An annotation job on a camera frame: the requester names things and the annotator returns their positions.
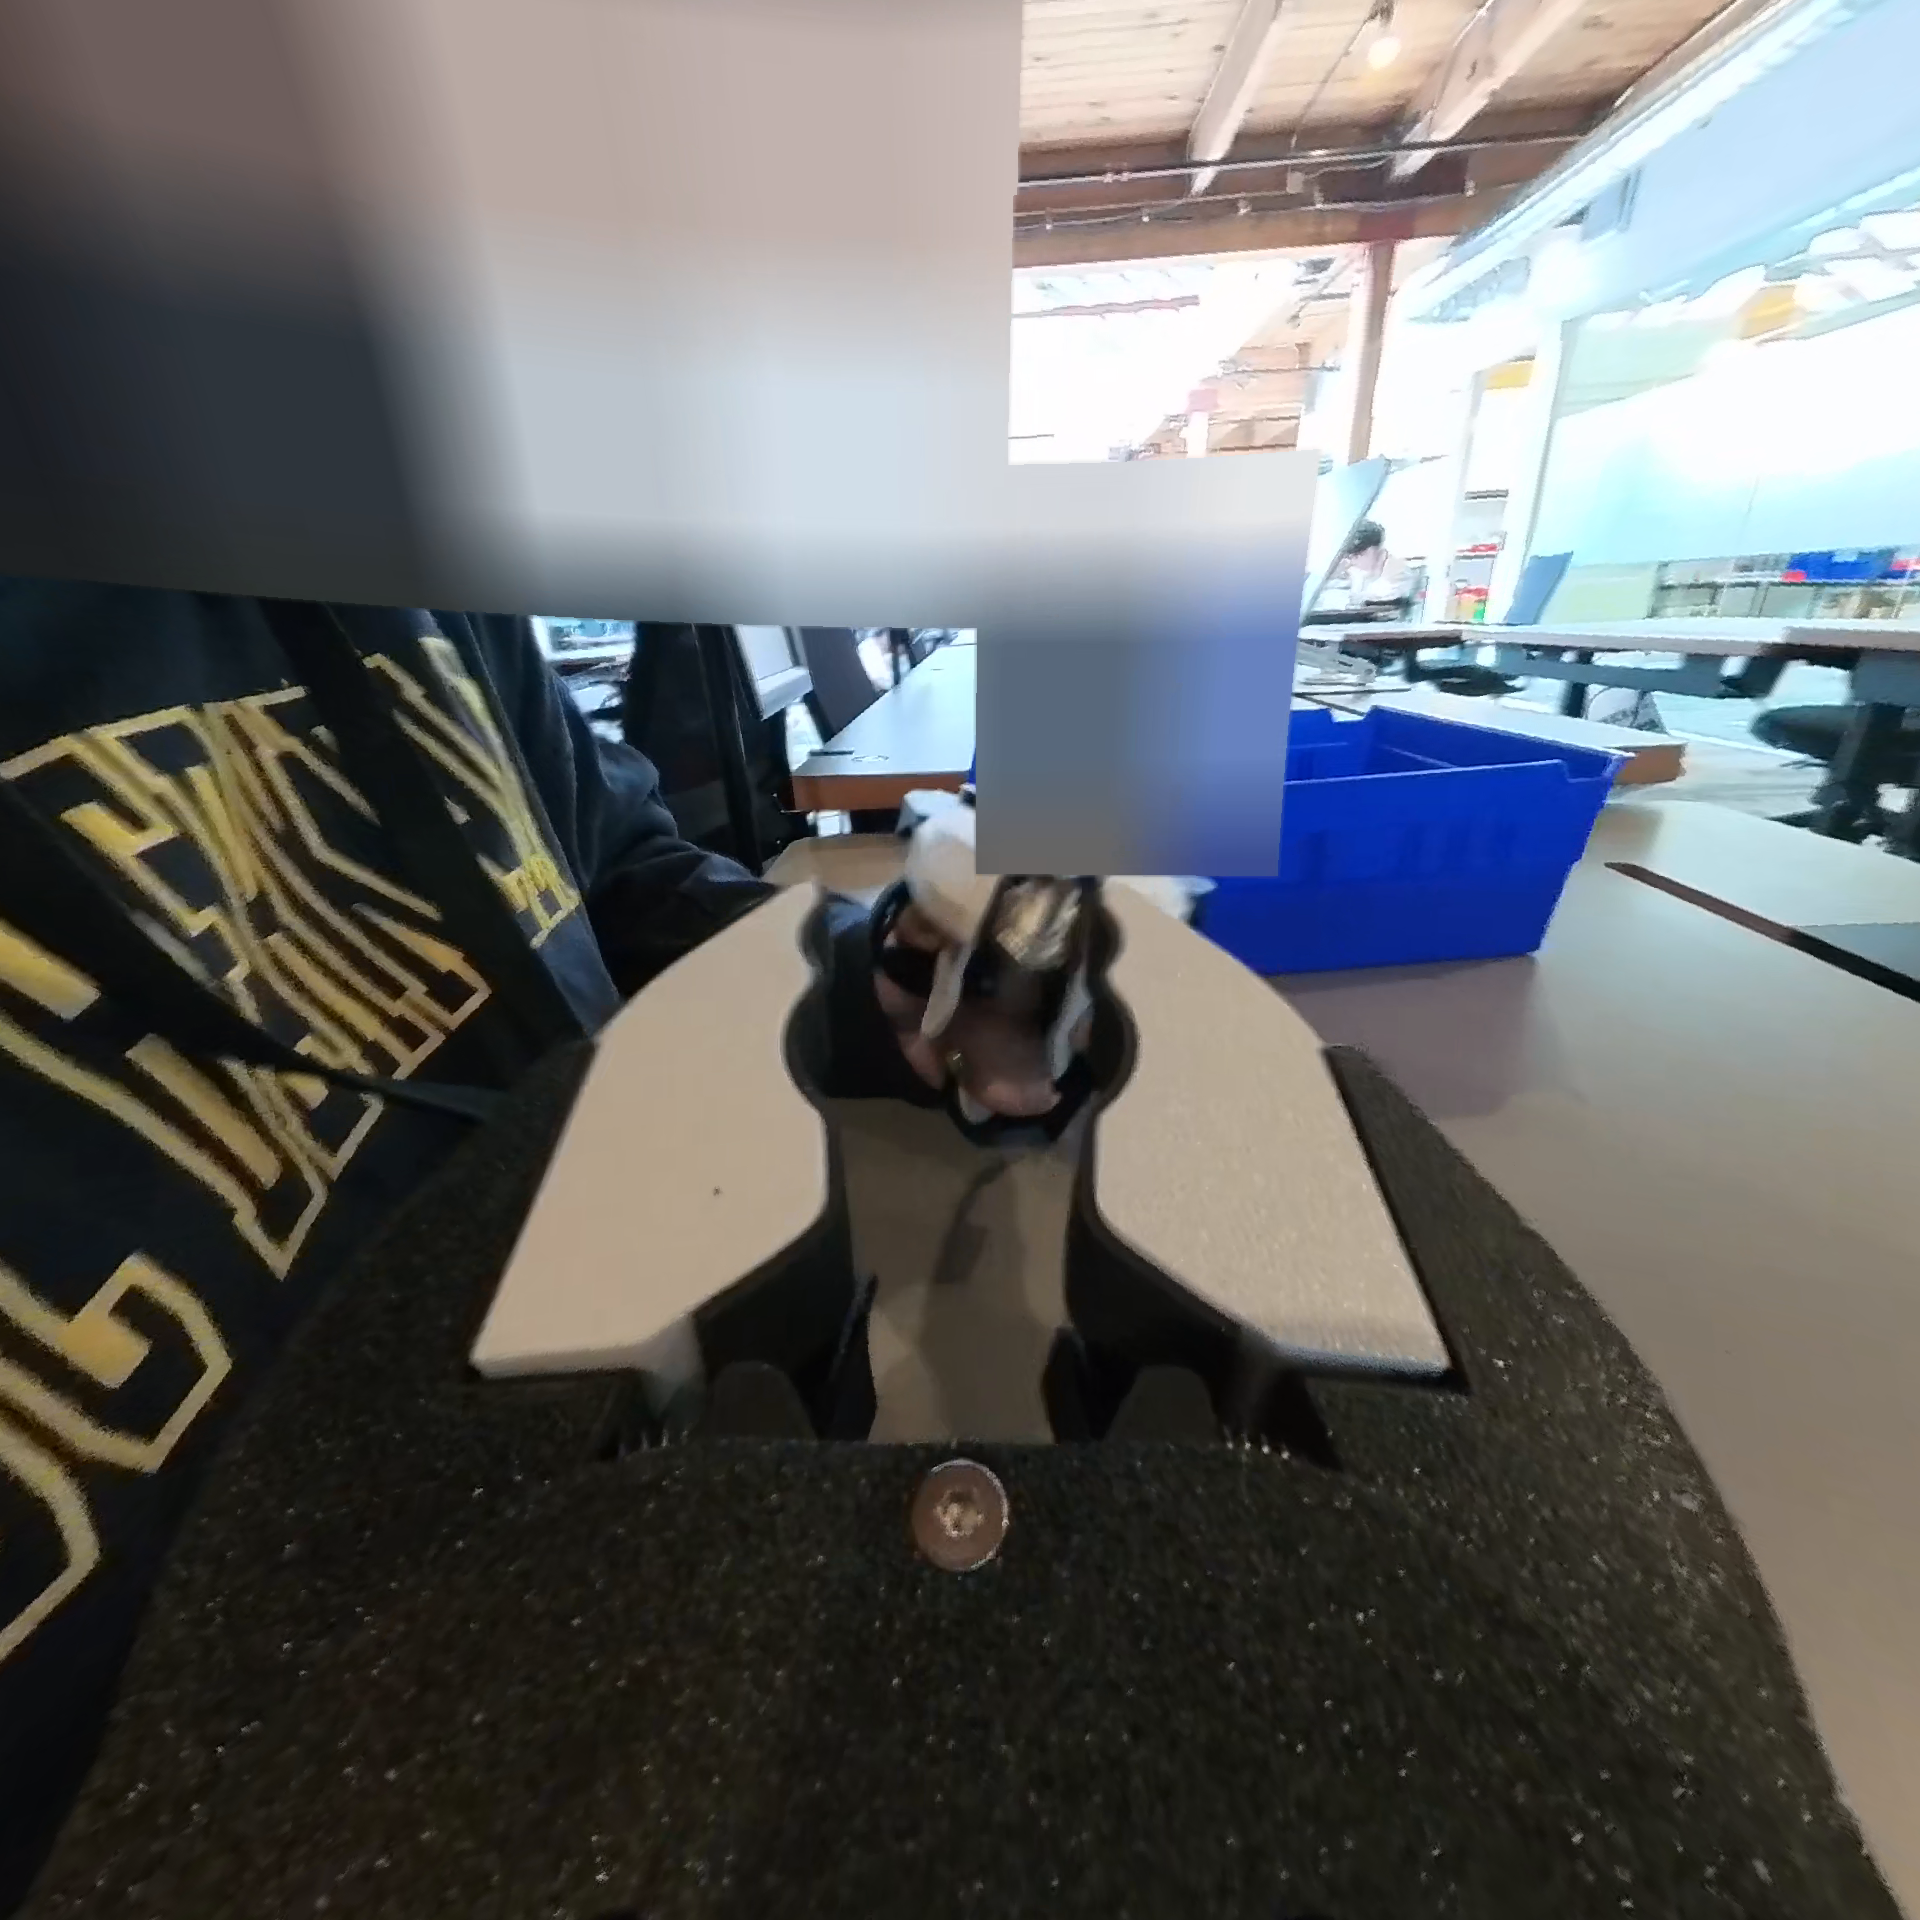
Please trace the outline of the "tilted grey board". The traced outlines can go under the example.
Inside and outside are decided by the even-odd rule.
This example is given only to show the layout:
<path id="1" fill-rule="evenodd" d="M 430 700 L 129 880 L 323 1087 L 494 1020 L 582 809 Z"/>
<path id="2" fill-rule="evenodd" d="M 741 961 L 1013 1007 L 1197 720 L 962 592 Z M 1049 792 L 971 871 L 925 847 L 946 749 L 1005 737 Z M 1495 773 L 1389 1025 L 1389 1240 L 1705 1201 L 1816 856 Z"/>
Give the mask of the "tilted grey board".
<path id="1" fill-rule="evenodd" d="M 1357 527 L 1370 520 L 1383 485 L 1392 479 L 1392 458 L 1366 458 L 1346 466 L 1323 466 L 1312 492 L 1307 563 L 1304 563 L 1304 620 L 1317 613 L 1323 586 L 1334 580 Z"/>

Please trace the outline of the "person's left forearm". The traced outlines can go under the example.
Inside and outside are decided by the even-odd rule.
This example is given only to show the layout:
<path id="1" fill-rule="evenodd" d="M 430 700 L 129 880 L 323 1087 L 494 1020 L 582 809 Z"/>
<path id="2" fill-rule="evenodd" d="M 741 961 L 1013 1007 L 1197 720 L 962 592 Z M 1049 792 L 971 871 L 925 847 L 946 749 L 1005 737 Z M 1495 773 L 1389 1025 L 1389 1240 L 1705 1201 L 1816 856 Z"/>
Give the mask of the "person's left forearm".
<path id="1" fill-rule="evenodd" d="M 657 768 L 637 748 L 590 732 L 543 657 L 529 616 L 505 620 L 494 687 L 543 805 L 543 835 L 576 905 L 543 942 L 582 1031 L 600 1031 L 641 987 L 774 890 L 745 865 L 699 847 L 664 805 Z"/>

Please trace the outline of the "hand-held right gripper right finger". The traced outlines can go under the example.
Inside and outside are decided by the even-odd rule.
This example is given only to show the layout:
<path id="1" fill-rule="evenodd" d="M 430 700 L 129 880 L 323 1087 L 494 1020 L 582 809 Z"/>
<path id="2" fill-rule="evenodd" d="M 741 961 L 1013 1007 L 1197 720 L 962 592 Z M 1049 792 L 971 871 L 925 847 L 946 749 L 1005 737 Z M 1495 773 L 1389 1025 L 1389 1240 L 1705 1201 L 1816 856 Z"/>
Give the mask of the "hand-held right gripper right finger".
<path id="1" fill-rule="evenodd" d="M 1071 1320 L 1211 1388 L 1452 1373 L 1307 1017 L 1144 885 L 1104 890 L 1110 1093 L 1074 1189 Z"/>

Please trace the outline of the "black office chair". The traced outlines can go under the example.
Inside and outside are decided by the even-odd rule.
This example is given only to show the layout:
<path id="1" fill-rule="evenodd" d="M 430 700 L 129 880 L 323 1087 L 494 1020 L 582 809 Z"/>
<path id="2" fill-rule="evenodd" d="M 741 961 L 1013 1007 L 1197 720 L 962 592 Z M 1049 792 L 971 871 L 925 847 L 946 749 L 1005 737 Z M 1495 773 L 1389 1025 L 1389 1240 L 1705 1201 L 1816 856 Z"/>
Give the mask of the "black office chair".
<path id="1" fill-rule="evenodd" d="M 637 620 L 617 722 L 654 765 L 681 840 L 765 871 L 805 835 L 791 809 L 789 712 L 759 706 L 734 629 Z"/>
<path id="2" fill-rule="evenodd" d="M 1816 830 L 1843 842 L 1879 840 L 1884 851 L 1920 856 L 1920 712 L 1861 706 L 1771 706 L 1752 722 L 1760 748 L 1815 760 L 1822 781 L 1777 827 Z"/>

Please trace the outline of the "blue plastic bin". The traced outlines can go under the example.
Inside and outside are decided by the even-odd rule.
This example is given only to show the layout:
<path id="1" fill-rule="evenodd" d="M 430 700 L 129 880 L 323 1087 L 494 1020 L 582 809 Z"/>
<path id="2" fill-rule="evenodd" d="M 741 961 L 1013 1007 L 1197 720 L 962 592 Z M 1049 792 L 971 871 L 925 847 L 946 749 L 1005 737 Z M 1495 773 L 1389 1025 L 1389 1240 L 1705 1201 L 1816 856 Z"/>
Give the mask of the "blue plastic bin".
<path id="1" fill-rule="evenodd" d="M 1276 865 L 1215 880 L 1190 920 L 1255 975 L 1533 956 L 1620 765 L 1427 712 L 1296 712 Z"/>

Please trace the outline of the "wooden desk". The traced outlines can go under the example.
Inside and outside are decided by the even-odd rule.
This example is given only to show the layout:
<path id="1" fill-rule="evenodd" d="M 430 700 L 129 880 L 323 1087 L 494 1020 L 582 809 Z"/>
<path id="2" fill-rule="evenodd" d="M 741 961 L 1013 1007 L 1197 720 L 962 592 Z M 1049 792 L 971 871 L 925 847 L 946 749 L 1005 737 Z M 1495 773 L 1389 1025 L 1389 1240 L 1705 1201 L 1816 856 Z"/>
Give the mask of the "wooden desk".
<path id="1" fill-rule="evenodd" d="M 802 760 L 802 815 L 897 815 L 915 792 L 962 792 L 972 778 L 972 638 L 935 649 L 850 728 Z"/>

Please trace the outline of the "person's left hand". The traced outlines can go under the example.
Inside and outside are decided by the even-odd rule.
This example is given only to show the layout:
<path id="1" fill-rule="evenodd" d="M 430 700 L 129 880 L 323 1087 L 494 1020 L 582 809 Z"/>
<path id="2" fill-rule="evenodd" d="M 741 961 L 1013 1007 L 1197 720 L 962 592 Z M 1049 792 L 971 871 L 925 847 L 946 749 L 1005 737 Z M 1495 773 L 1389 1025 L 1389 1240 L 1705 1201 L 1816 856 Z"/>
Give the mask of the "person's left hand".
<path id="1" fill-rule="evenodd" d="M 1045 1031 L 966 1003 L 935 1042 L 966 1123 L 1031 1123 L 1061 1107 Z"/>

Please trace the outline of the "long grey table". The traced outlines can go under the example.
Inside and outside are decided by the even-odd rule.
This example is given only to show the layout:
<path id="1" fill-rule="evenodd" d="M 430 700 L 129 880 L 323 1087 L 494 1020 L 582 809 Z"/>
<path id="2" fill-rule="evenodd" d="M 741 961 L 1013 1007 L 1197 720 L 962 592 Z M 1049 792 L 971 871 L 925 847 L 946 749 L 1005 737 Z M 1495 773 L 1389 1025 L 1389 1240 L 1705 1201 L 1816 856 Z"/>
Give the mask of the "long grey table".
<path id="1" fill-rule="evenodd" d="M 1860 706 L 1920 706 L 1920 628 L 1884 616 L 1620 616 L 1620 620 L 1312 620 L 1304 649 L 1344 649 L 1403 683 L 1501 697 L 1529 680 L 1577 715 L 1585 687 L 1743 697 L 1733 662 L 1822 662 L 1849 676 Z"/>

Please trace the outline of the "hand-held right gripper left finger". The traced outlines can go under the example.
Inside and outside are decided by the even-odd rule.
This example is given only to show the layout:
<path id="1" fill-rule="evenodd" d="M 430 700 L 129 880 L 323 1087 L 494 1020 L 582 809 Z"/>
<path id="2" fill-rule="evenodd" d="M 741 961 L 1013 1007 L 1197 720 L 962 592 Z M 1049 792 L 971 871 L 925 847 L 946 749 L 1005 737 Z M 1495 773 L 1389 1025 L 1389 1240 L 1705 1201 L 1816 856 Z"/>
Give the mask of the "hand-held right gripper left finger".
<path id="1" fill-rule="evenodd" d="M 729 1362 L 842 1362 L 842 1166 L 791 1068 L 819 890 L 777 890 L 600 1031 L 470 1369 L 637 1373 L 657 1410 Z"/>

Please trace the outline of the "silver threaded bolt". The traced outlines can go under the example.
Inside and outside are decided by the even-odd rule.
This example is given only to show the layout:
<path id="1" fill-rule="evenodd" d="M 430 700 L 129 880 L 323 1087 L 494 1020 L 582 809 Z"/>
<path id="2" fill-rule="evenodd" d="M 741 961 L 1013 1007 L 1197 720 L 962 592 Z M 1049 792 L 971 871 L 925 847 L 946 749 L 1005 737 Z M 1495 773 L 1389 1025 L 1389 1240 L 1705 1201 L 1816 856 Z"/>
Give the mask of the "silver threaded bolt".
<path id="1" fill-rule="evenodd" d="M 989 948 L 1022 975 L 1071 969 L 1085 892 L 1074 875 L 1005 875 L 989 912 Z"/>

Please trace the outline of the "person's dark printed sweatshirt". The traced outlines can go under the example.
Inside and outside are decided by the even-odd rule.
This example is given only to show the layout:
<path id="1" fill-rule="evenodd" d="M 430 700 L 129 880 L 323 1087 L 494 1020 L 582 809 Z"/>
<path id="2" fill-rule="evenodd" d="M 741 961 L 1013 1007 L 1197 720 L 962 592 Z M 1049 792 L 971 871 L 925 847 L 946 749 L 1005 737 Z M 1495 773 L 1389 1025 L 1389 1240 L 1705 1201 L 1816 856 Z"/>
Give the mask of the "person's dark printed sweatshirt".
<path id="1" fill-rule="evenodd" d="M 293 1325 L 585 1033 L 505 620 L 6 578 L 6 1915 Z"/>

